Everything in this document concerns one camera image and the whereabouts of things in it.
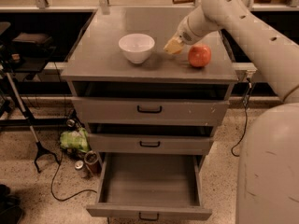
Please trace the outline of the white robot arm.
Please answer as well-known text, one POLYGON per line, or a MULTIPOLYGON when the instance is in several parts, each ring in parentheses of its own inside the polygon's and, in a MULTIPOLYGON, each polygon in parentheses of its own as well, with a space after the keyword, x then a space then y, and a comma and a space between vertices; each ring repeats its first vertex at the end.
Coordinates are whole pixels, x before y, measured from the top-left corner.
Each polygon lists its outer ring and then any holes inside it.
POLYGON ((299 46, 245 0, 201 0, 164 50, 176 54, 224 29, 282 101, 253 121, 240 147, 235 224, 299 224, 299 46))

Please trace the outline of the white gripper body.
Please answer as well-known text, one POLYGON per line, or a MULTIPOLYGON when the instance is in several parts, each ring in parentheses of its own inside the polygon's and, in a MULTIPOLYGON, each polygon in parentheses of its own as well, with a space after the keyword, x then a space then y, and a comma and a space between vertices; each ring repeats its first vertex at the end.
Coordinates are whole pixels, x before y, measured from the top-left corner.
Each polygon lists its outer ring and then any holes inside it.
POLYGON ((175 36, 182 43, 193 45, 218 29, 219 26, 204 14, 203 9, 197 7, 180 22, 175 36))

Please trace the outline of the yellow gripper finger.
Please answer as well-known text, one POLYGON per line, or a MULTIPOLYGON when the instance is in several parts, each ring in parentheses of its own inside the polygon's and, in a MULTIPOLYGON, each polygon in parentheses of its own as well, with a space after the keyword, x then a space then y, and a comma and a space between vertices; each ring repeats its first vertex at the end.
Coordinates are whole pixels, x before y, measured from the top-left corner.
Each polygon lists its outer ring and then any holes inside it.
POLYGON ((166 45, 164 51, 168 54, 179 54, 184 48, 184 43, 179 36, 171 37, 166 45))

